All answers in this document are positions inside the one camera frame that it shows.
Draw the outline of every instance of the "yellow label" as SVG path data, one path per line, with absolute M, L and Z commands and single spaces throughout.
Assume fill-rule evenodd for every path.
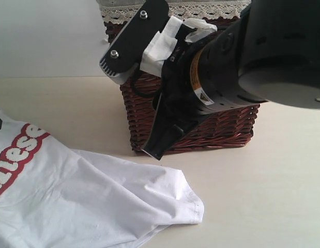
M 191 63 L 191 67 L 190 67 L 190 81 L 191 81 L 191 85 L 192 85 L 193 90 L 197 90 L 197 89 L 201 88 L 199 74 L 197 72 L 197 66 L 199 64 L 199 59 L 200 59 L 202 51 L 203 51 L 203 49 L 198 51 L 198 53 L 193 58 L 192 63 Z

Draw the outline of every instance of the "warning label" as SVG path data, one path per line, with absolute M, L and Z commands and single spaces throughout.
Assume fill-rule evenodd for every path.
M 199 80 L 199 74 L 197 72 L 197 66 L 199 64 L 199 59 L 200 59 L 202 51 L 203 51 L 203 49 L 201 49 L 193 58 L 193 61 L 191 63 L 191 67 L 190 67 L 190 81 L 191 81 L 191 85 L 194 90 L 194 93 L 200 99 L 200 101 L 204 105 L 211 105 L 214 102 L 211 100 L 211 98 L 209 96 L 207 96 L 206 92 L 204 92 L 204 90 L 201 86 L 200 80 Z

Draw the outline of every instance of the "white table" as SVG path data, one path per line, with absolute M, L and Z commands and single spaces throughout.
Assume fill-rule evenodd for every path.
M 320 248 L 320 111 L 266 103 L 246 147 L 156 161 L 131 151 L 120 91 L 106 78 L 0 79 L 0 109 L 71 148 L 182 169 L 204 222 L 144 248 Z

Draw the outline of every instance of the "lace trim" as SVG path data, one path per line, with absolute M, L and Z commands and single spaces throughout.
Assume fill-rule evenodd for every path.
M 186 18 L 207 18 L 232 19 L 240 17 L 240 12 L 250 4 L 251 1 L 238 2 L 186 2 L 186 3 L 169 3 L 169 15 L 184 20 Z M 113 24 L 123 24 L 129 21 L 142 5 L 107 7 L 100 5 L 100 11 L 104 22 Z

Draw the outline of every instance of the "brown wicker basket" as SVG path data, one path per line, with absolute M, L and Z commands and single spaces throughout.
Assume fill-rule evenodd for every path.
M 207 20 L 223 30 L 234 19 Z M 104 23 L 109 42 L 112 42 L 124 24 Z M 142 73 L 135 87 L 142 93 L 149 94 L 156 91 L 161 85 L 160 78 L 148 73 Z M 152 98 L 137 96 L 131 89 L 130 80 L 120 87 L 127 110 L 131 146 L 135 152 L 141 152 L 142 145 L 147 141 L 153 124 L 155 111 L 152 107 Z M 236 110 L 213 114 L 198 128 L 189 133 L 167 153 L 179 153 L 205 149 L 234 148 L 244 146 L 253 136 L 259 105 L 244 107 Z

